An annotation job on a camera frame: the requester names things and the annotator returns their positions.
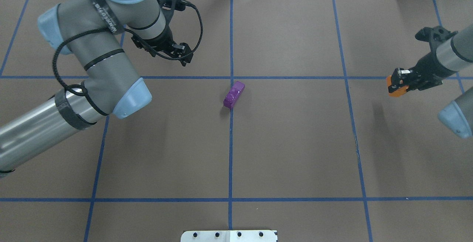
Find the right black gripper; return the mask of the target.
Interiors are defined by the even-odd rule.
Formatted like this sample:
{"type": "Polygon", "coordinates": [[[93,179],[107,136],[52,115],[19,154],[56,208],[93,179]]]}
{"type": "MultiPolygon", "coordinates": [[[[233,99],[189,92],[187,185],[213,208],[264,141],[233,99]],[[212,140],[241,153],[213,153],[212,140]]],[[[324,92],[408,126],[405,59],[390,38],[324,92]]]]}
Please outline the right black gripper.
{"type": "Polygon", "coordinates": [[[435,53],[424,55],[416,65],[409,69],[396,68],[392,73],[393,80],[407,79],[404,85],[397,86],[395,92],[423,91],[442,84],[442,81],[453,74],[437,59],[435,53]]]}

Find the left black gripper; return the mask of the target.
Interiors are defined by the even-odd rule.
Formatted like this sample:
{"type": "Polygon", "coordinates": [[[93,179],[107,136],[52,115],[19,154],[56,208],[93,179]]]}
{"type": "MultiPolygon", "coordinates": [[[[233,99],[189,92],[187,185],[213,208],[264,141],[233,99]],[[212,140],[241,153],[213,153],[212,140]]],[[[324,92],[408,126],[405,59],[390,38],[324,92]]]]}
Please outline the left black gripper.
{"type": "Polygon", "coordinates": [[[169,57],[175,58],[183,67],[191,63],[194,57],[194,52],[187,43],[176,44],[174,42],[169,26],[165,26],[159,35],[151,39],[145,39],[144,35],[139,33],[139,31],[143,32],[143,30],[131,30],[134,32],[132,41],[135,43],[135,46],[149,52],[152,57],[156,56],[156,52],[163,52],[169,57]]]}

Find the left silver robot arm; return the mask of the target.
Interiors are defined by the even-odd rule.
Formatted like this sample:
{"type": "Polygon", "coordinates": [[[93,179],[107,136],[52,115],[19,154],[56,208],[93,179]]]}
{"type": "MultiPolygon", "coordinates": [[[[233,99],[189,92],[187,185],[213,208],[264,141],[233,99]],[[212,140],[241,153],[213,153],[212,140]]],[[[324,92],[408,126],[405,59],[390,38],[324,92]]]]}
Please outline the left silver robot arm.
{"type": "Polygon", "coordinates": [[[188,0],[69,0],[43,13],[37,26],[54,49],[50,66],[60,89],[1,127],[1,177],[109,115],[125,119],[147,106],[152,94],[118,35],[186,66],[195,49],[176,42],[170,27],[186,8],[197,10],[188,0]]]}

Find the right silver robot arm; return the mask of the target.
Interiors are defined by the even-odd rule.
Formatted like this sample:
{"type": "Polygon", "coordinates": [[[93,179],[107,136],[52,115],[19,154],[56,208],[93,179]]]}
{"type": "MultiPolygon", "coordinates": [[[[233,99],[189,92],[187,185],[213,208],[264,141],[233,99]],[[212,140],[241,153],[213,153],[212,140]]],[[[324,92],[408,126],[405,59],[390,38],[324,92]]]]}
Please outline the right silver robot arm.
{"type": "MultiPolygon", "coordinates": [[[[415,34],[418,41],[429,43],[430,52],[414,67],[396,68],[386,78],[389,96],[400,97],[413,90],[439,86],[443,80],[472,66],[473,27],[449,31],[441,26],[424,27],[415,34]]],[[[460,138],[472,137],[472,89],[450,102],[438,119],[460,138]]]]}

